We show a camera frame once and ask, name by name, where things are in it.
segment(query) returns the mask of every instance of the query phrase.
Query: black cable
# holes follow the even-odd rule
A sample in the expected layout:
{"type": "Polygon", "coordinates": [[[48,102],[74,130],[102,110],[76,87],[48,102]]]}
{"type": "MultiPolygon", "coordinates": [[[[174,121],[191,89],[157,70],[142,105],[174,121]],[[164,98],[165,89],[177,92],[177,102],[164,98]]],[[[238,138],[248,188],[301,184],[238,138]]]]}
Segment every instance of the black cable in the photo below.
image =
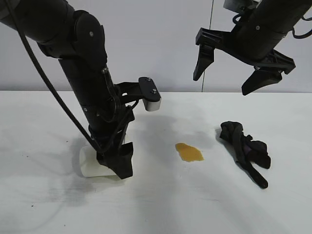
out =
{"type": "Polygon", "coordinates": [[[312,21],[312,17],[311,18],[304,18],[304,16],[301,18],[302,20],[304,20],[304,21],[312,21]]]}
{"type": "Polygon", "coordinates": [[[309,32],[307,32],[306,34],[303,34],[303,35],[296,35],[295,29],[293,28],[293,29],[292,29],[292,35],[293,35],[293,37],[296,38],[296,39],[308,38],[309,36],[312,35],[312,29],[311,29],[309,32]]]}
{"type": "Polygon", "coordinates": [[[48,89],[50,90],[50,92],[52,93],[52,95],[55,97],[55,99],[57,100],[57,102],[59,103],[59,105],[62,107],[62,109],[65,111],[65,113],[68,115],[68,117],[71,119],[71,121],[76,125],[76,127],[80,130],[80,132],[83,134],[83,136],[87,139],[87,141],[90,143],[90,145],[98,152],[101,151],[100,146],[98,145],[98,143],[95,140],[92,140],[91,137],[89,136],[89,134],[86,132],[86,130],[83,128],[83,126],[79,123],[79,121],[75,118],[75,116],[73,115],[73,113],[68,109],[68,107],[66,106],[66,104],[64,103],[64,101],[62,100],[62,98],[59,96],[59,94],[57,93],[57,91],[55,90],[55,88],[53,87],[52,83],[50,82],[49,78],[46,76],[45,72],[43,71],[42,67],[40,66],[33,50],[31,49],[28,40],[26,38],[26,35],[24,34],[24,31],[20,25],[19,20],[17,19],[17,16],[14,13],[14,10],[12,9],[12,6],[9,2],[9,0],[4,0],[5,4],[11,14],[11,17],[13,19],[13,22],[16,26],[17,32],[19,33],[20,39],[31,59],[31,61],[33,62],[36,70],[38,71],[38,73],[40,74],[43,82],[46,84],[46,86],[48,87],[48,89]]]}
{"type": "Polygon", "coordinates": [[[121,128],[121,126],[124,124],[125,120],[127,119],[128,115],[131,113],[131,111],[138,105],[138,100],[130,107],[128,107],[128,110],[125,114],[125,116],[122,118],[122,120],[119,122],[118,126],[116,127],[115,131],[113,132],[113,134],[111,135],[111,137],[109,138],[108,142],[106,143],[106,146],[102,148],[102,150],[104,152],[106,152],[109,147],[111,146],[111,144],[113,143],[113,140],[115,138],[115,136],[118,134],[119,129],[121,128]]]}
{"type": "Polygon", "coordinates": [[[239,26],[242,26],[243,25],[243,23],[242,22],[239,22],[239,21],[237,21],[237,19],[239,18],[239,17],[242,17],[243,16],[243,14],[238,14],[238,15],[236,15],[236,16],[234,16],[233,17],[233,23],[234,24],[236,24],[236,25],[239,25],[239,26]]]}

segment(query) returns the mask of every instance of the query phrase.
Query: white wall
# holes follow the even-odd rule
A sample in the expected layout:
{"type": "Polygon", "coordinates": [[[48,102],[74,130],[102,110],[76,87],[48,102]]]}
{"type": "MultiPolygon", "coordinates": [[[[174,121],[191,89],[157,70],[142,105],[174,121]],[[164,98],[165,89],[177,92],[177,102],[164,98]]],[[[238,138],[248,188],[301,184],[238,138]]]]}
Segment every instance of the white wall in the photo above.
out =
{"type": "MultiPolygon", "coordinates": [[[[201,91],[193,81],[195,36],[208,27],[212,0],[69,0],[104,25],[114,83],[150,76],[161,91],[201,91]]],[[[69,84],[57,60],[31,43],[58,90],[69,84]]],[[[17,33],[0,25],[0,90],[44,90],[17,33]]]]}
{"type": "MultiPolygon", "coordinates": [[[[223,8],[224,0],[215,0],[213,8],[213,30],[231,31],[234,27],[233,16],[236,13],[223,8]]],[[[311,22],[301,21],[296,25],[296,33],[304,34],[312,28],[311,22]]],[[[260,89],[260,92],[312,92],[312,37],[294,39],[290,32],[276,50],[294,59],[297,68],[290,74],[283,74],[283,80],[260,89]]],[[[206,70],[205,92],[241,92],[242,84],[252,74],[254,68],[237,59],[215,50],[214,63],[206,70]]]]}

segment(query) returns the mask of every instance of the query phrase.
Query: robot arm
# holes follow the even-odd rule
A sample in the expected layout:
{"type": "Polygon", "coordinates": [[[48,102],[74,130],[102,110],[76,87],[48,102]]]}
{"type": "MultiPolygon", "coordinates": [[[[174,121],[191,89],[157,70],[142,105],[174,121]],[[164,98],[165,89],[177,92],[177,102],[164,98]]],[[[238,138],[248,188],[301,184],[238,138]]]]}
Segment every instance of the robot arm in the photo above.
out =
{"type": "Polygon", "coordinates": [[[238,13],[233,19],[236,25],[231,32],[203,28],[199,31],[196,44],[200,48],[193,79],[201,77],[214,61],[214,50],[220,49],[255,67],[242,86],[243,95],[279,83],[281,73],[290,73],[295,63],[274,48],[311,6],[312,0],[225,0],[224,7],[238,13]]]}
{"type": "Polygon", "coordinates": [[[86,11],[65,0],[0,0],[0,22],[17,29],[9,2],[26,36],[57,58],[89,122],[97,160],[120,178],[133,175],[133,144],[122,144],[133,108],[143,99],[148,111],[159,109],[160,94],[150,78],[114,85],[107,67],[104,28],[86,11]]]}

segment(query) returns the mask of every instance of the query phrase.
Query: spill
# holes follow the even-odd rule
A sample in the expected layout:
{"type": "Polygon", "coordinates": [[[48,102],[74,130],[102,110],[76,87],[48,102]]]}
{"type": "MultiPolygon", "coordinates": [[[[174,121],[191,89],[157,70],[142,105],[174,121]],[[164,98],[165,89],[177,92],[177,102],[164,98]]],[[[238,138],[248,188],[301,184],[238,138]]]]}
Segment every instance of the spill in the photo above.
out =
{"type": "Polygon", "coordinates": [[[183,161],[194,162],[194,161],[204,160],[204,157],[201,154],[201,151],[193,146],[190,146],[184,143],[179,143],[175,145],[175,148],[179,152],[180,157],[183,161]]]}

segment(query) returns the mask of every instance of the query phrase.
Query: white table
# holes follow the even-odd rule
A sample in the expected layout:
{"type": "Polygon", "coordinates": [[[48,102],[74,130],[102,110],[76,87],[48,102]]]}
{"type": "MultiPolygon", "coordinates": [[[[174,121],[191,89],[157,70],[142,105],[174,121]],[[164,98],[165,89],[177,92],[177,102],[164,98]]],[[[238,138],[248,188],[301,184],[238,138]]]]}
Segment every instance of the white table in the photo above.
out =
{"type": "MultiPolygon", "coordinates": [[[[87,127],[71,92],[61,96],[87,127]]],[[[48,92],[0,92],[1,234],[310,234],[312,94],[163,93],[142,103],[128,136],[134,176],[83,178],[86,140],[48,92]],[[218,139],[220,123],[244,125],[269,147],[260,189],[218,139]],[[175,144],[203,153],[181,160],[175,144]]]]}

